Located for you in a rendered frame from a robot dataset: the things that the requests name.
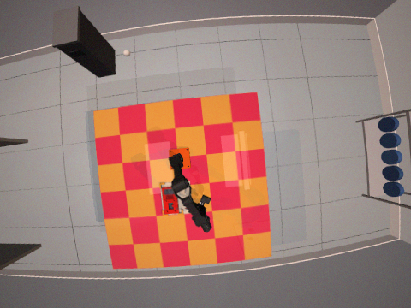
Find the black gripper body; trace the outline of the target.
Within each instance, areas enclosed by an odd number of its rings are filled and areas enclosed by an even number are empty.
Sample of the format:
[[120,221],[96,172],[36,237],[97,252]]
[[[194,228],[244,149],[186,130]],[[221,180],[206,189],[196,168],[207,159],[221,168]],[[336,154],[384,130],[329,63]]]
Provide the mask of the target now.
[[[200,199],[202,202],[199,205],[198,209],[203,209],[206,213],[206,207],[204,206],[205,203],[209,204],[211,201],[211,197],[206,197],[205,195],[203,195]],[[204,203],[203,203],[204,202]]]

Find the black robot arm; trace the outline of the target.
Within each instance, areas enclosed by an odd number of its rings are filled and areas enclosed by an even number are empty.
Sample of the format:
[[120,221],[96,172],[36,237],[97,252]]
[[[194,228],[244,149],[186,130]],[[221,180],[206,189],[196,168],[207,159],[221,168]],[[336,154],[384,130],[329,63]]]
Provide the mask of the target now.
[[[194,218],[194,225],[196,227],[202,227],[204,232],[210,232],[212,226],[210,224],[210,217],[206,215],[206,212],[203,209],[198,209],[200,203],[195,203],[191,196],[191,186],[188,183],[187,178],[182,175],[183,168],[183,157],[181,153],[177,153],[172,157],[169,157],[170,166],[174,170],[174,179],[171,181],[171,189],[175,196],[181,200],[182,205],[185,206],[188,210],[188,213],[191,214]],[[176,193],[180,192],[189,187],[189,195],[185,198],[181,198]]]

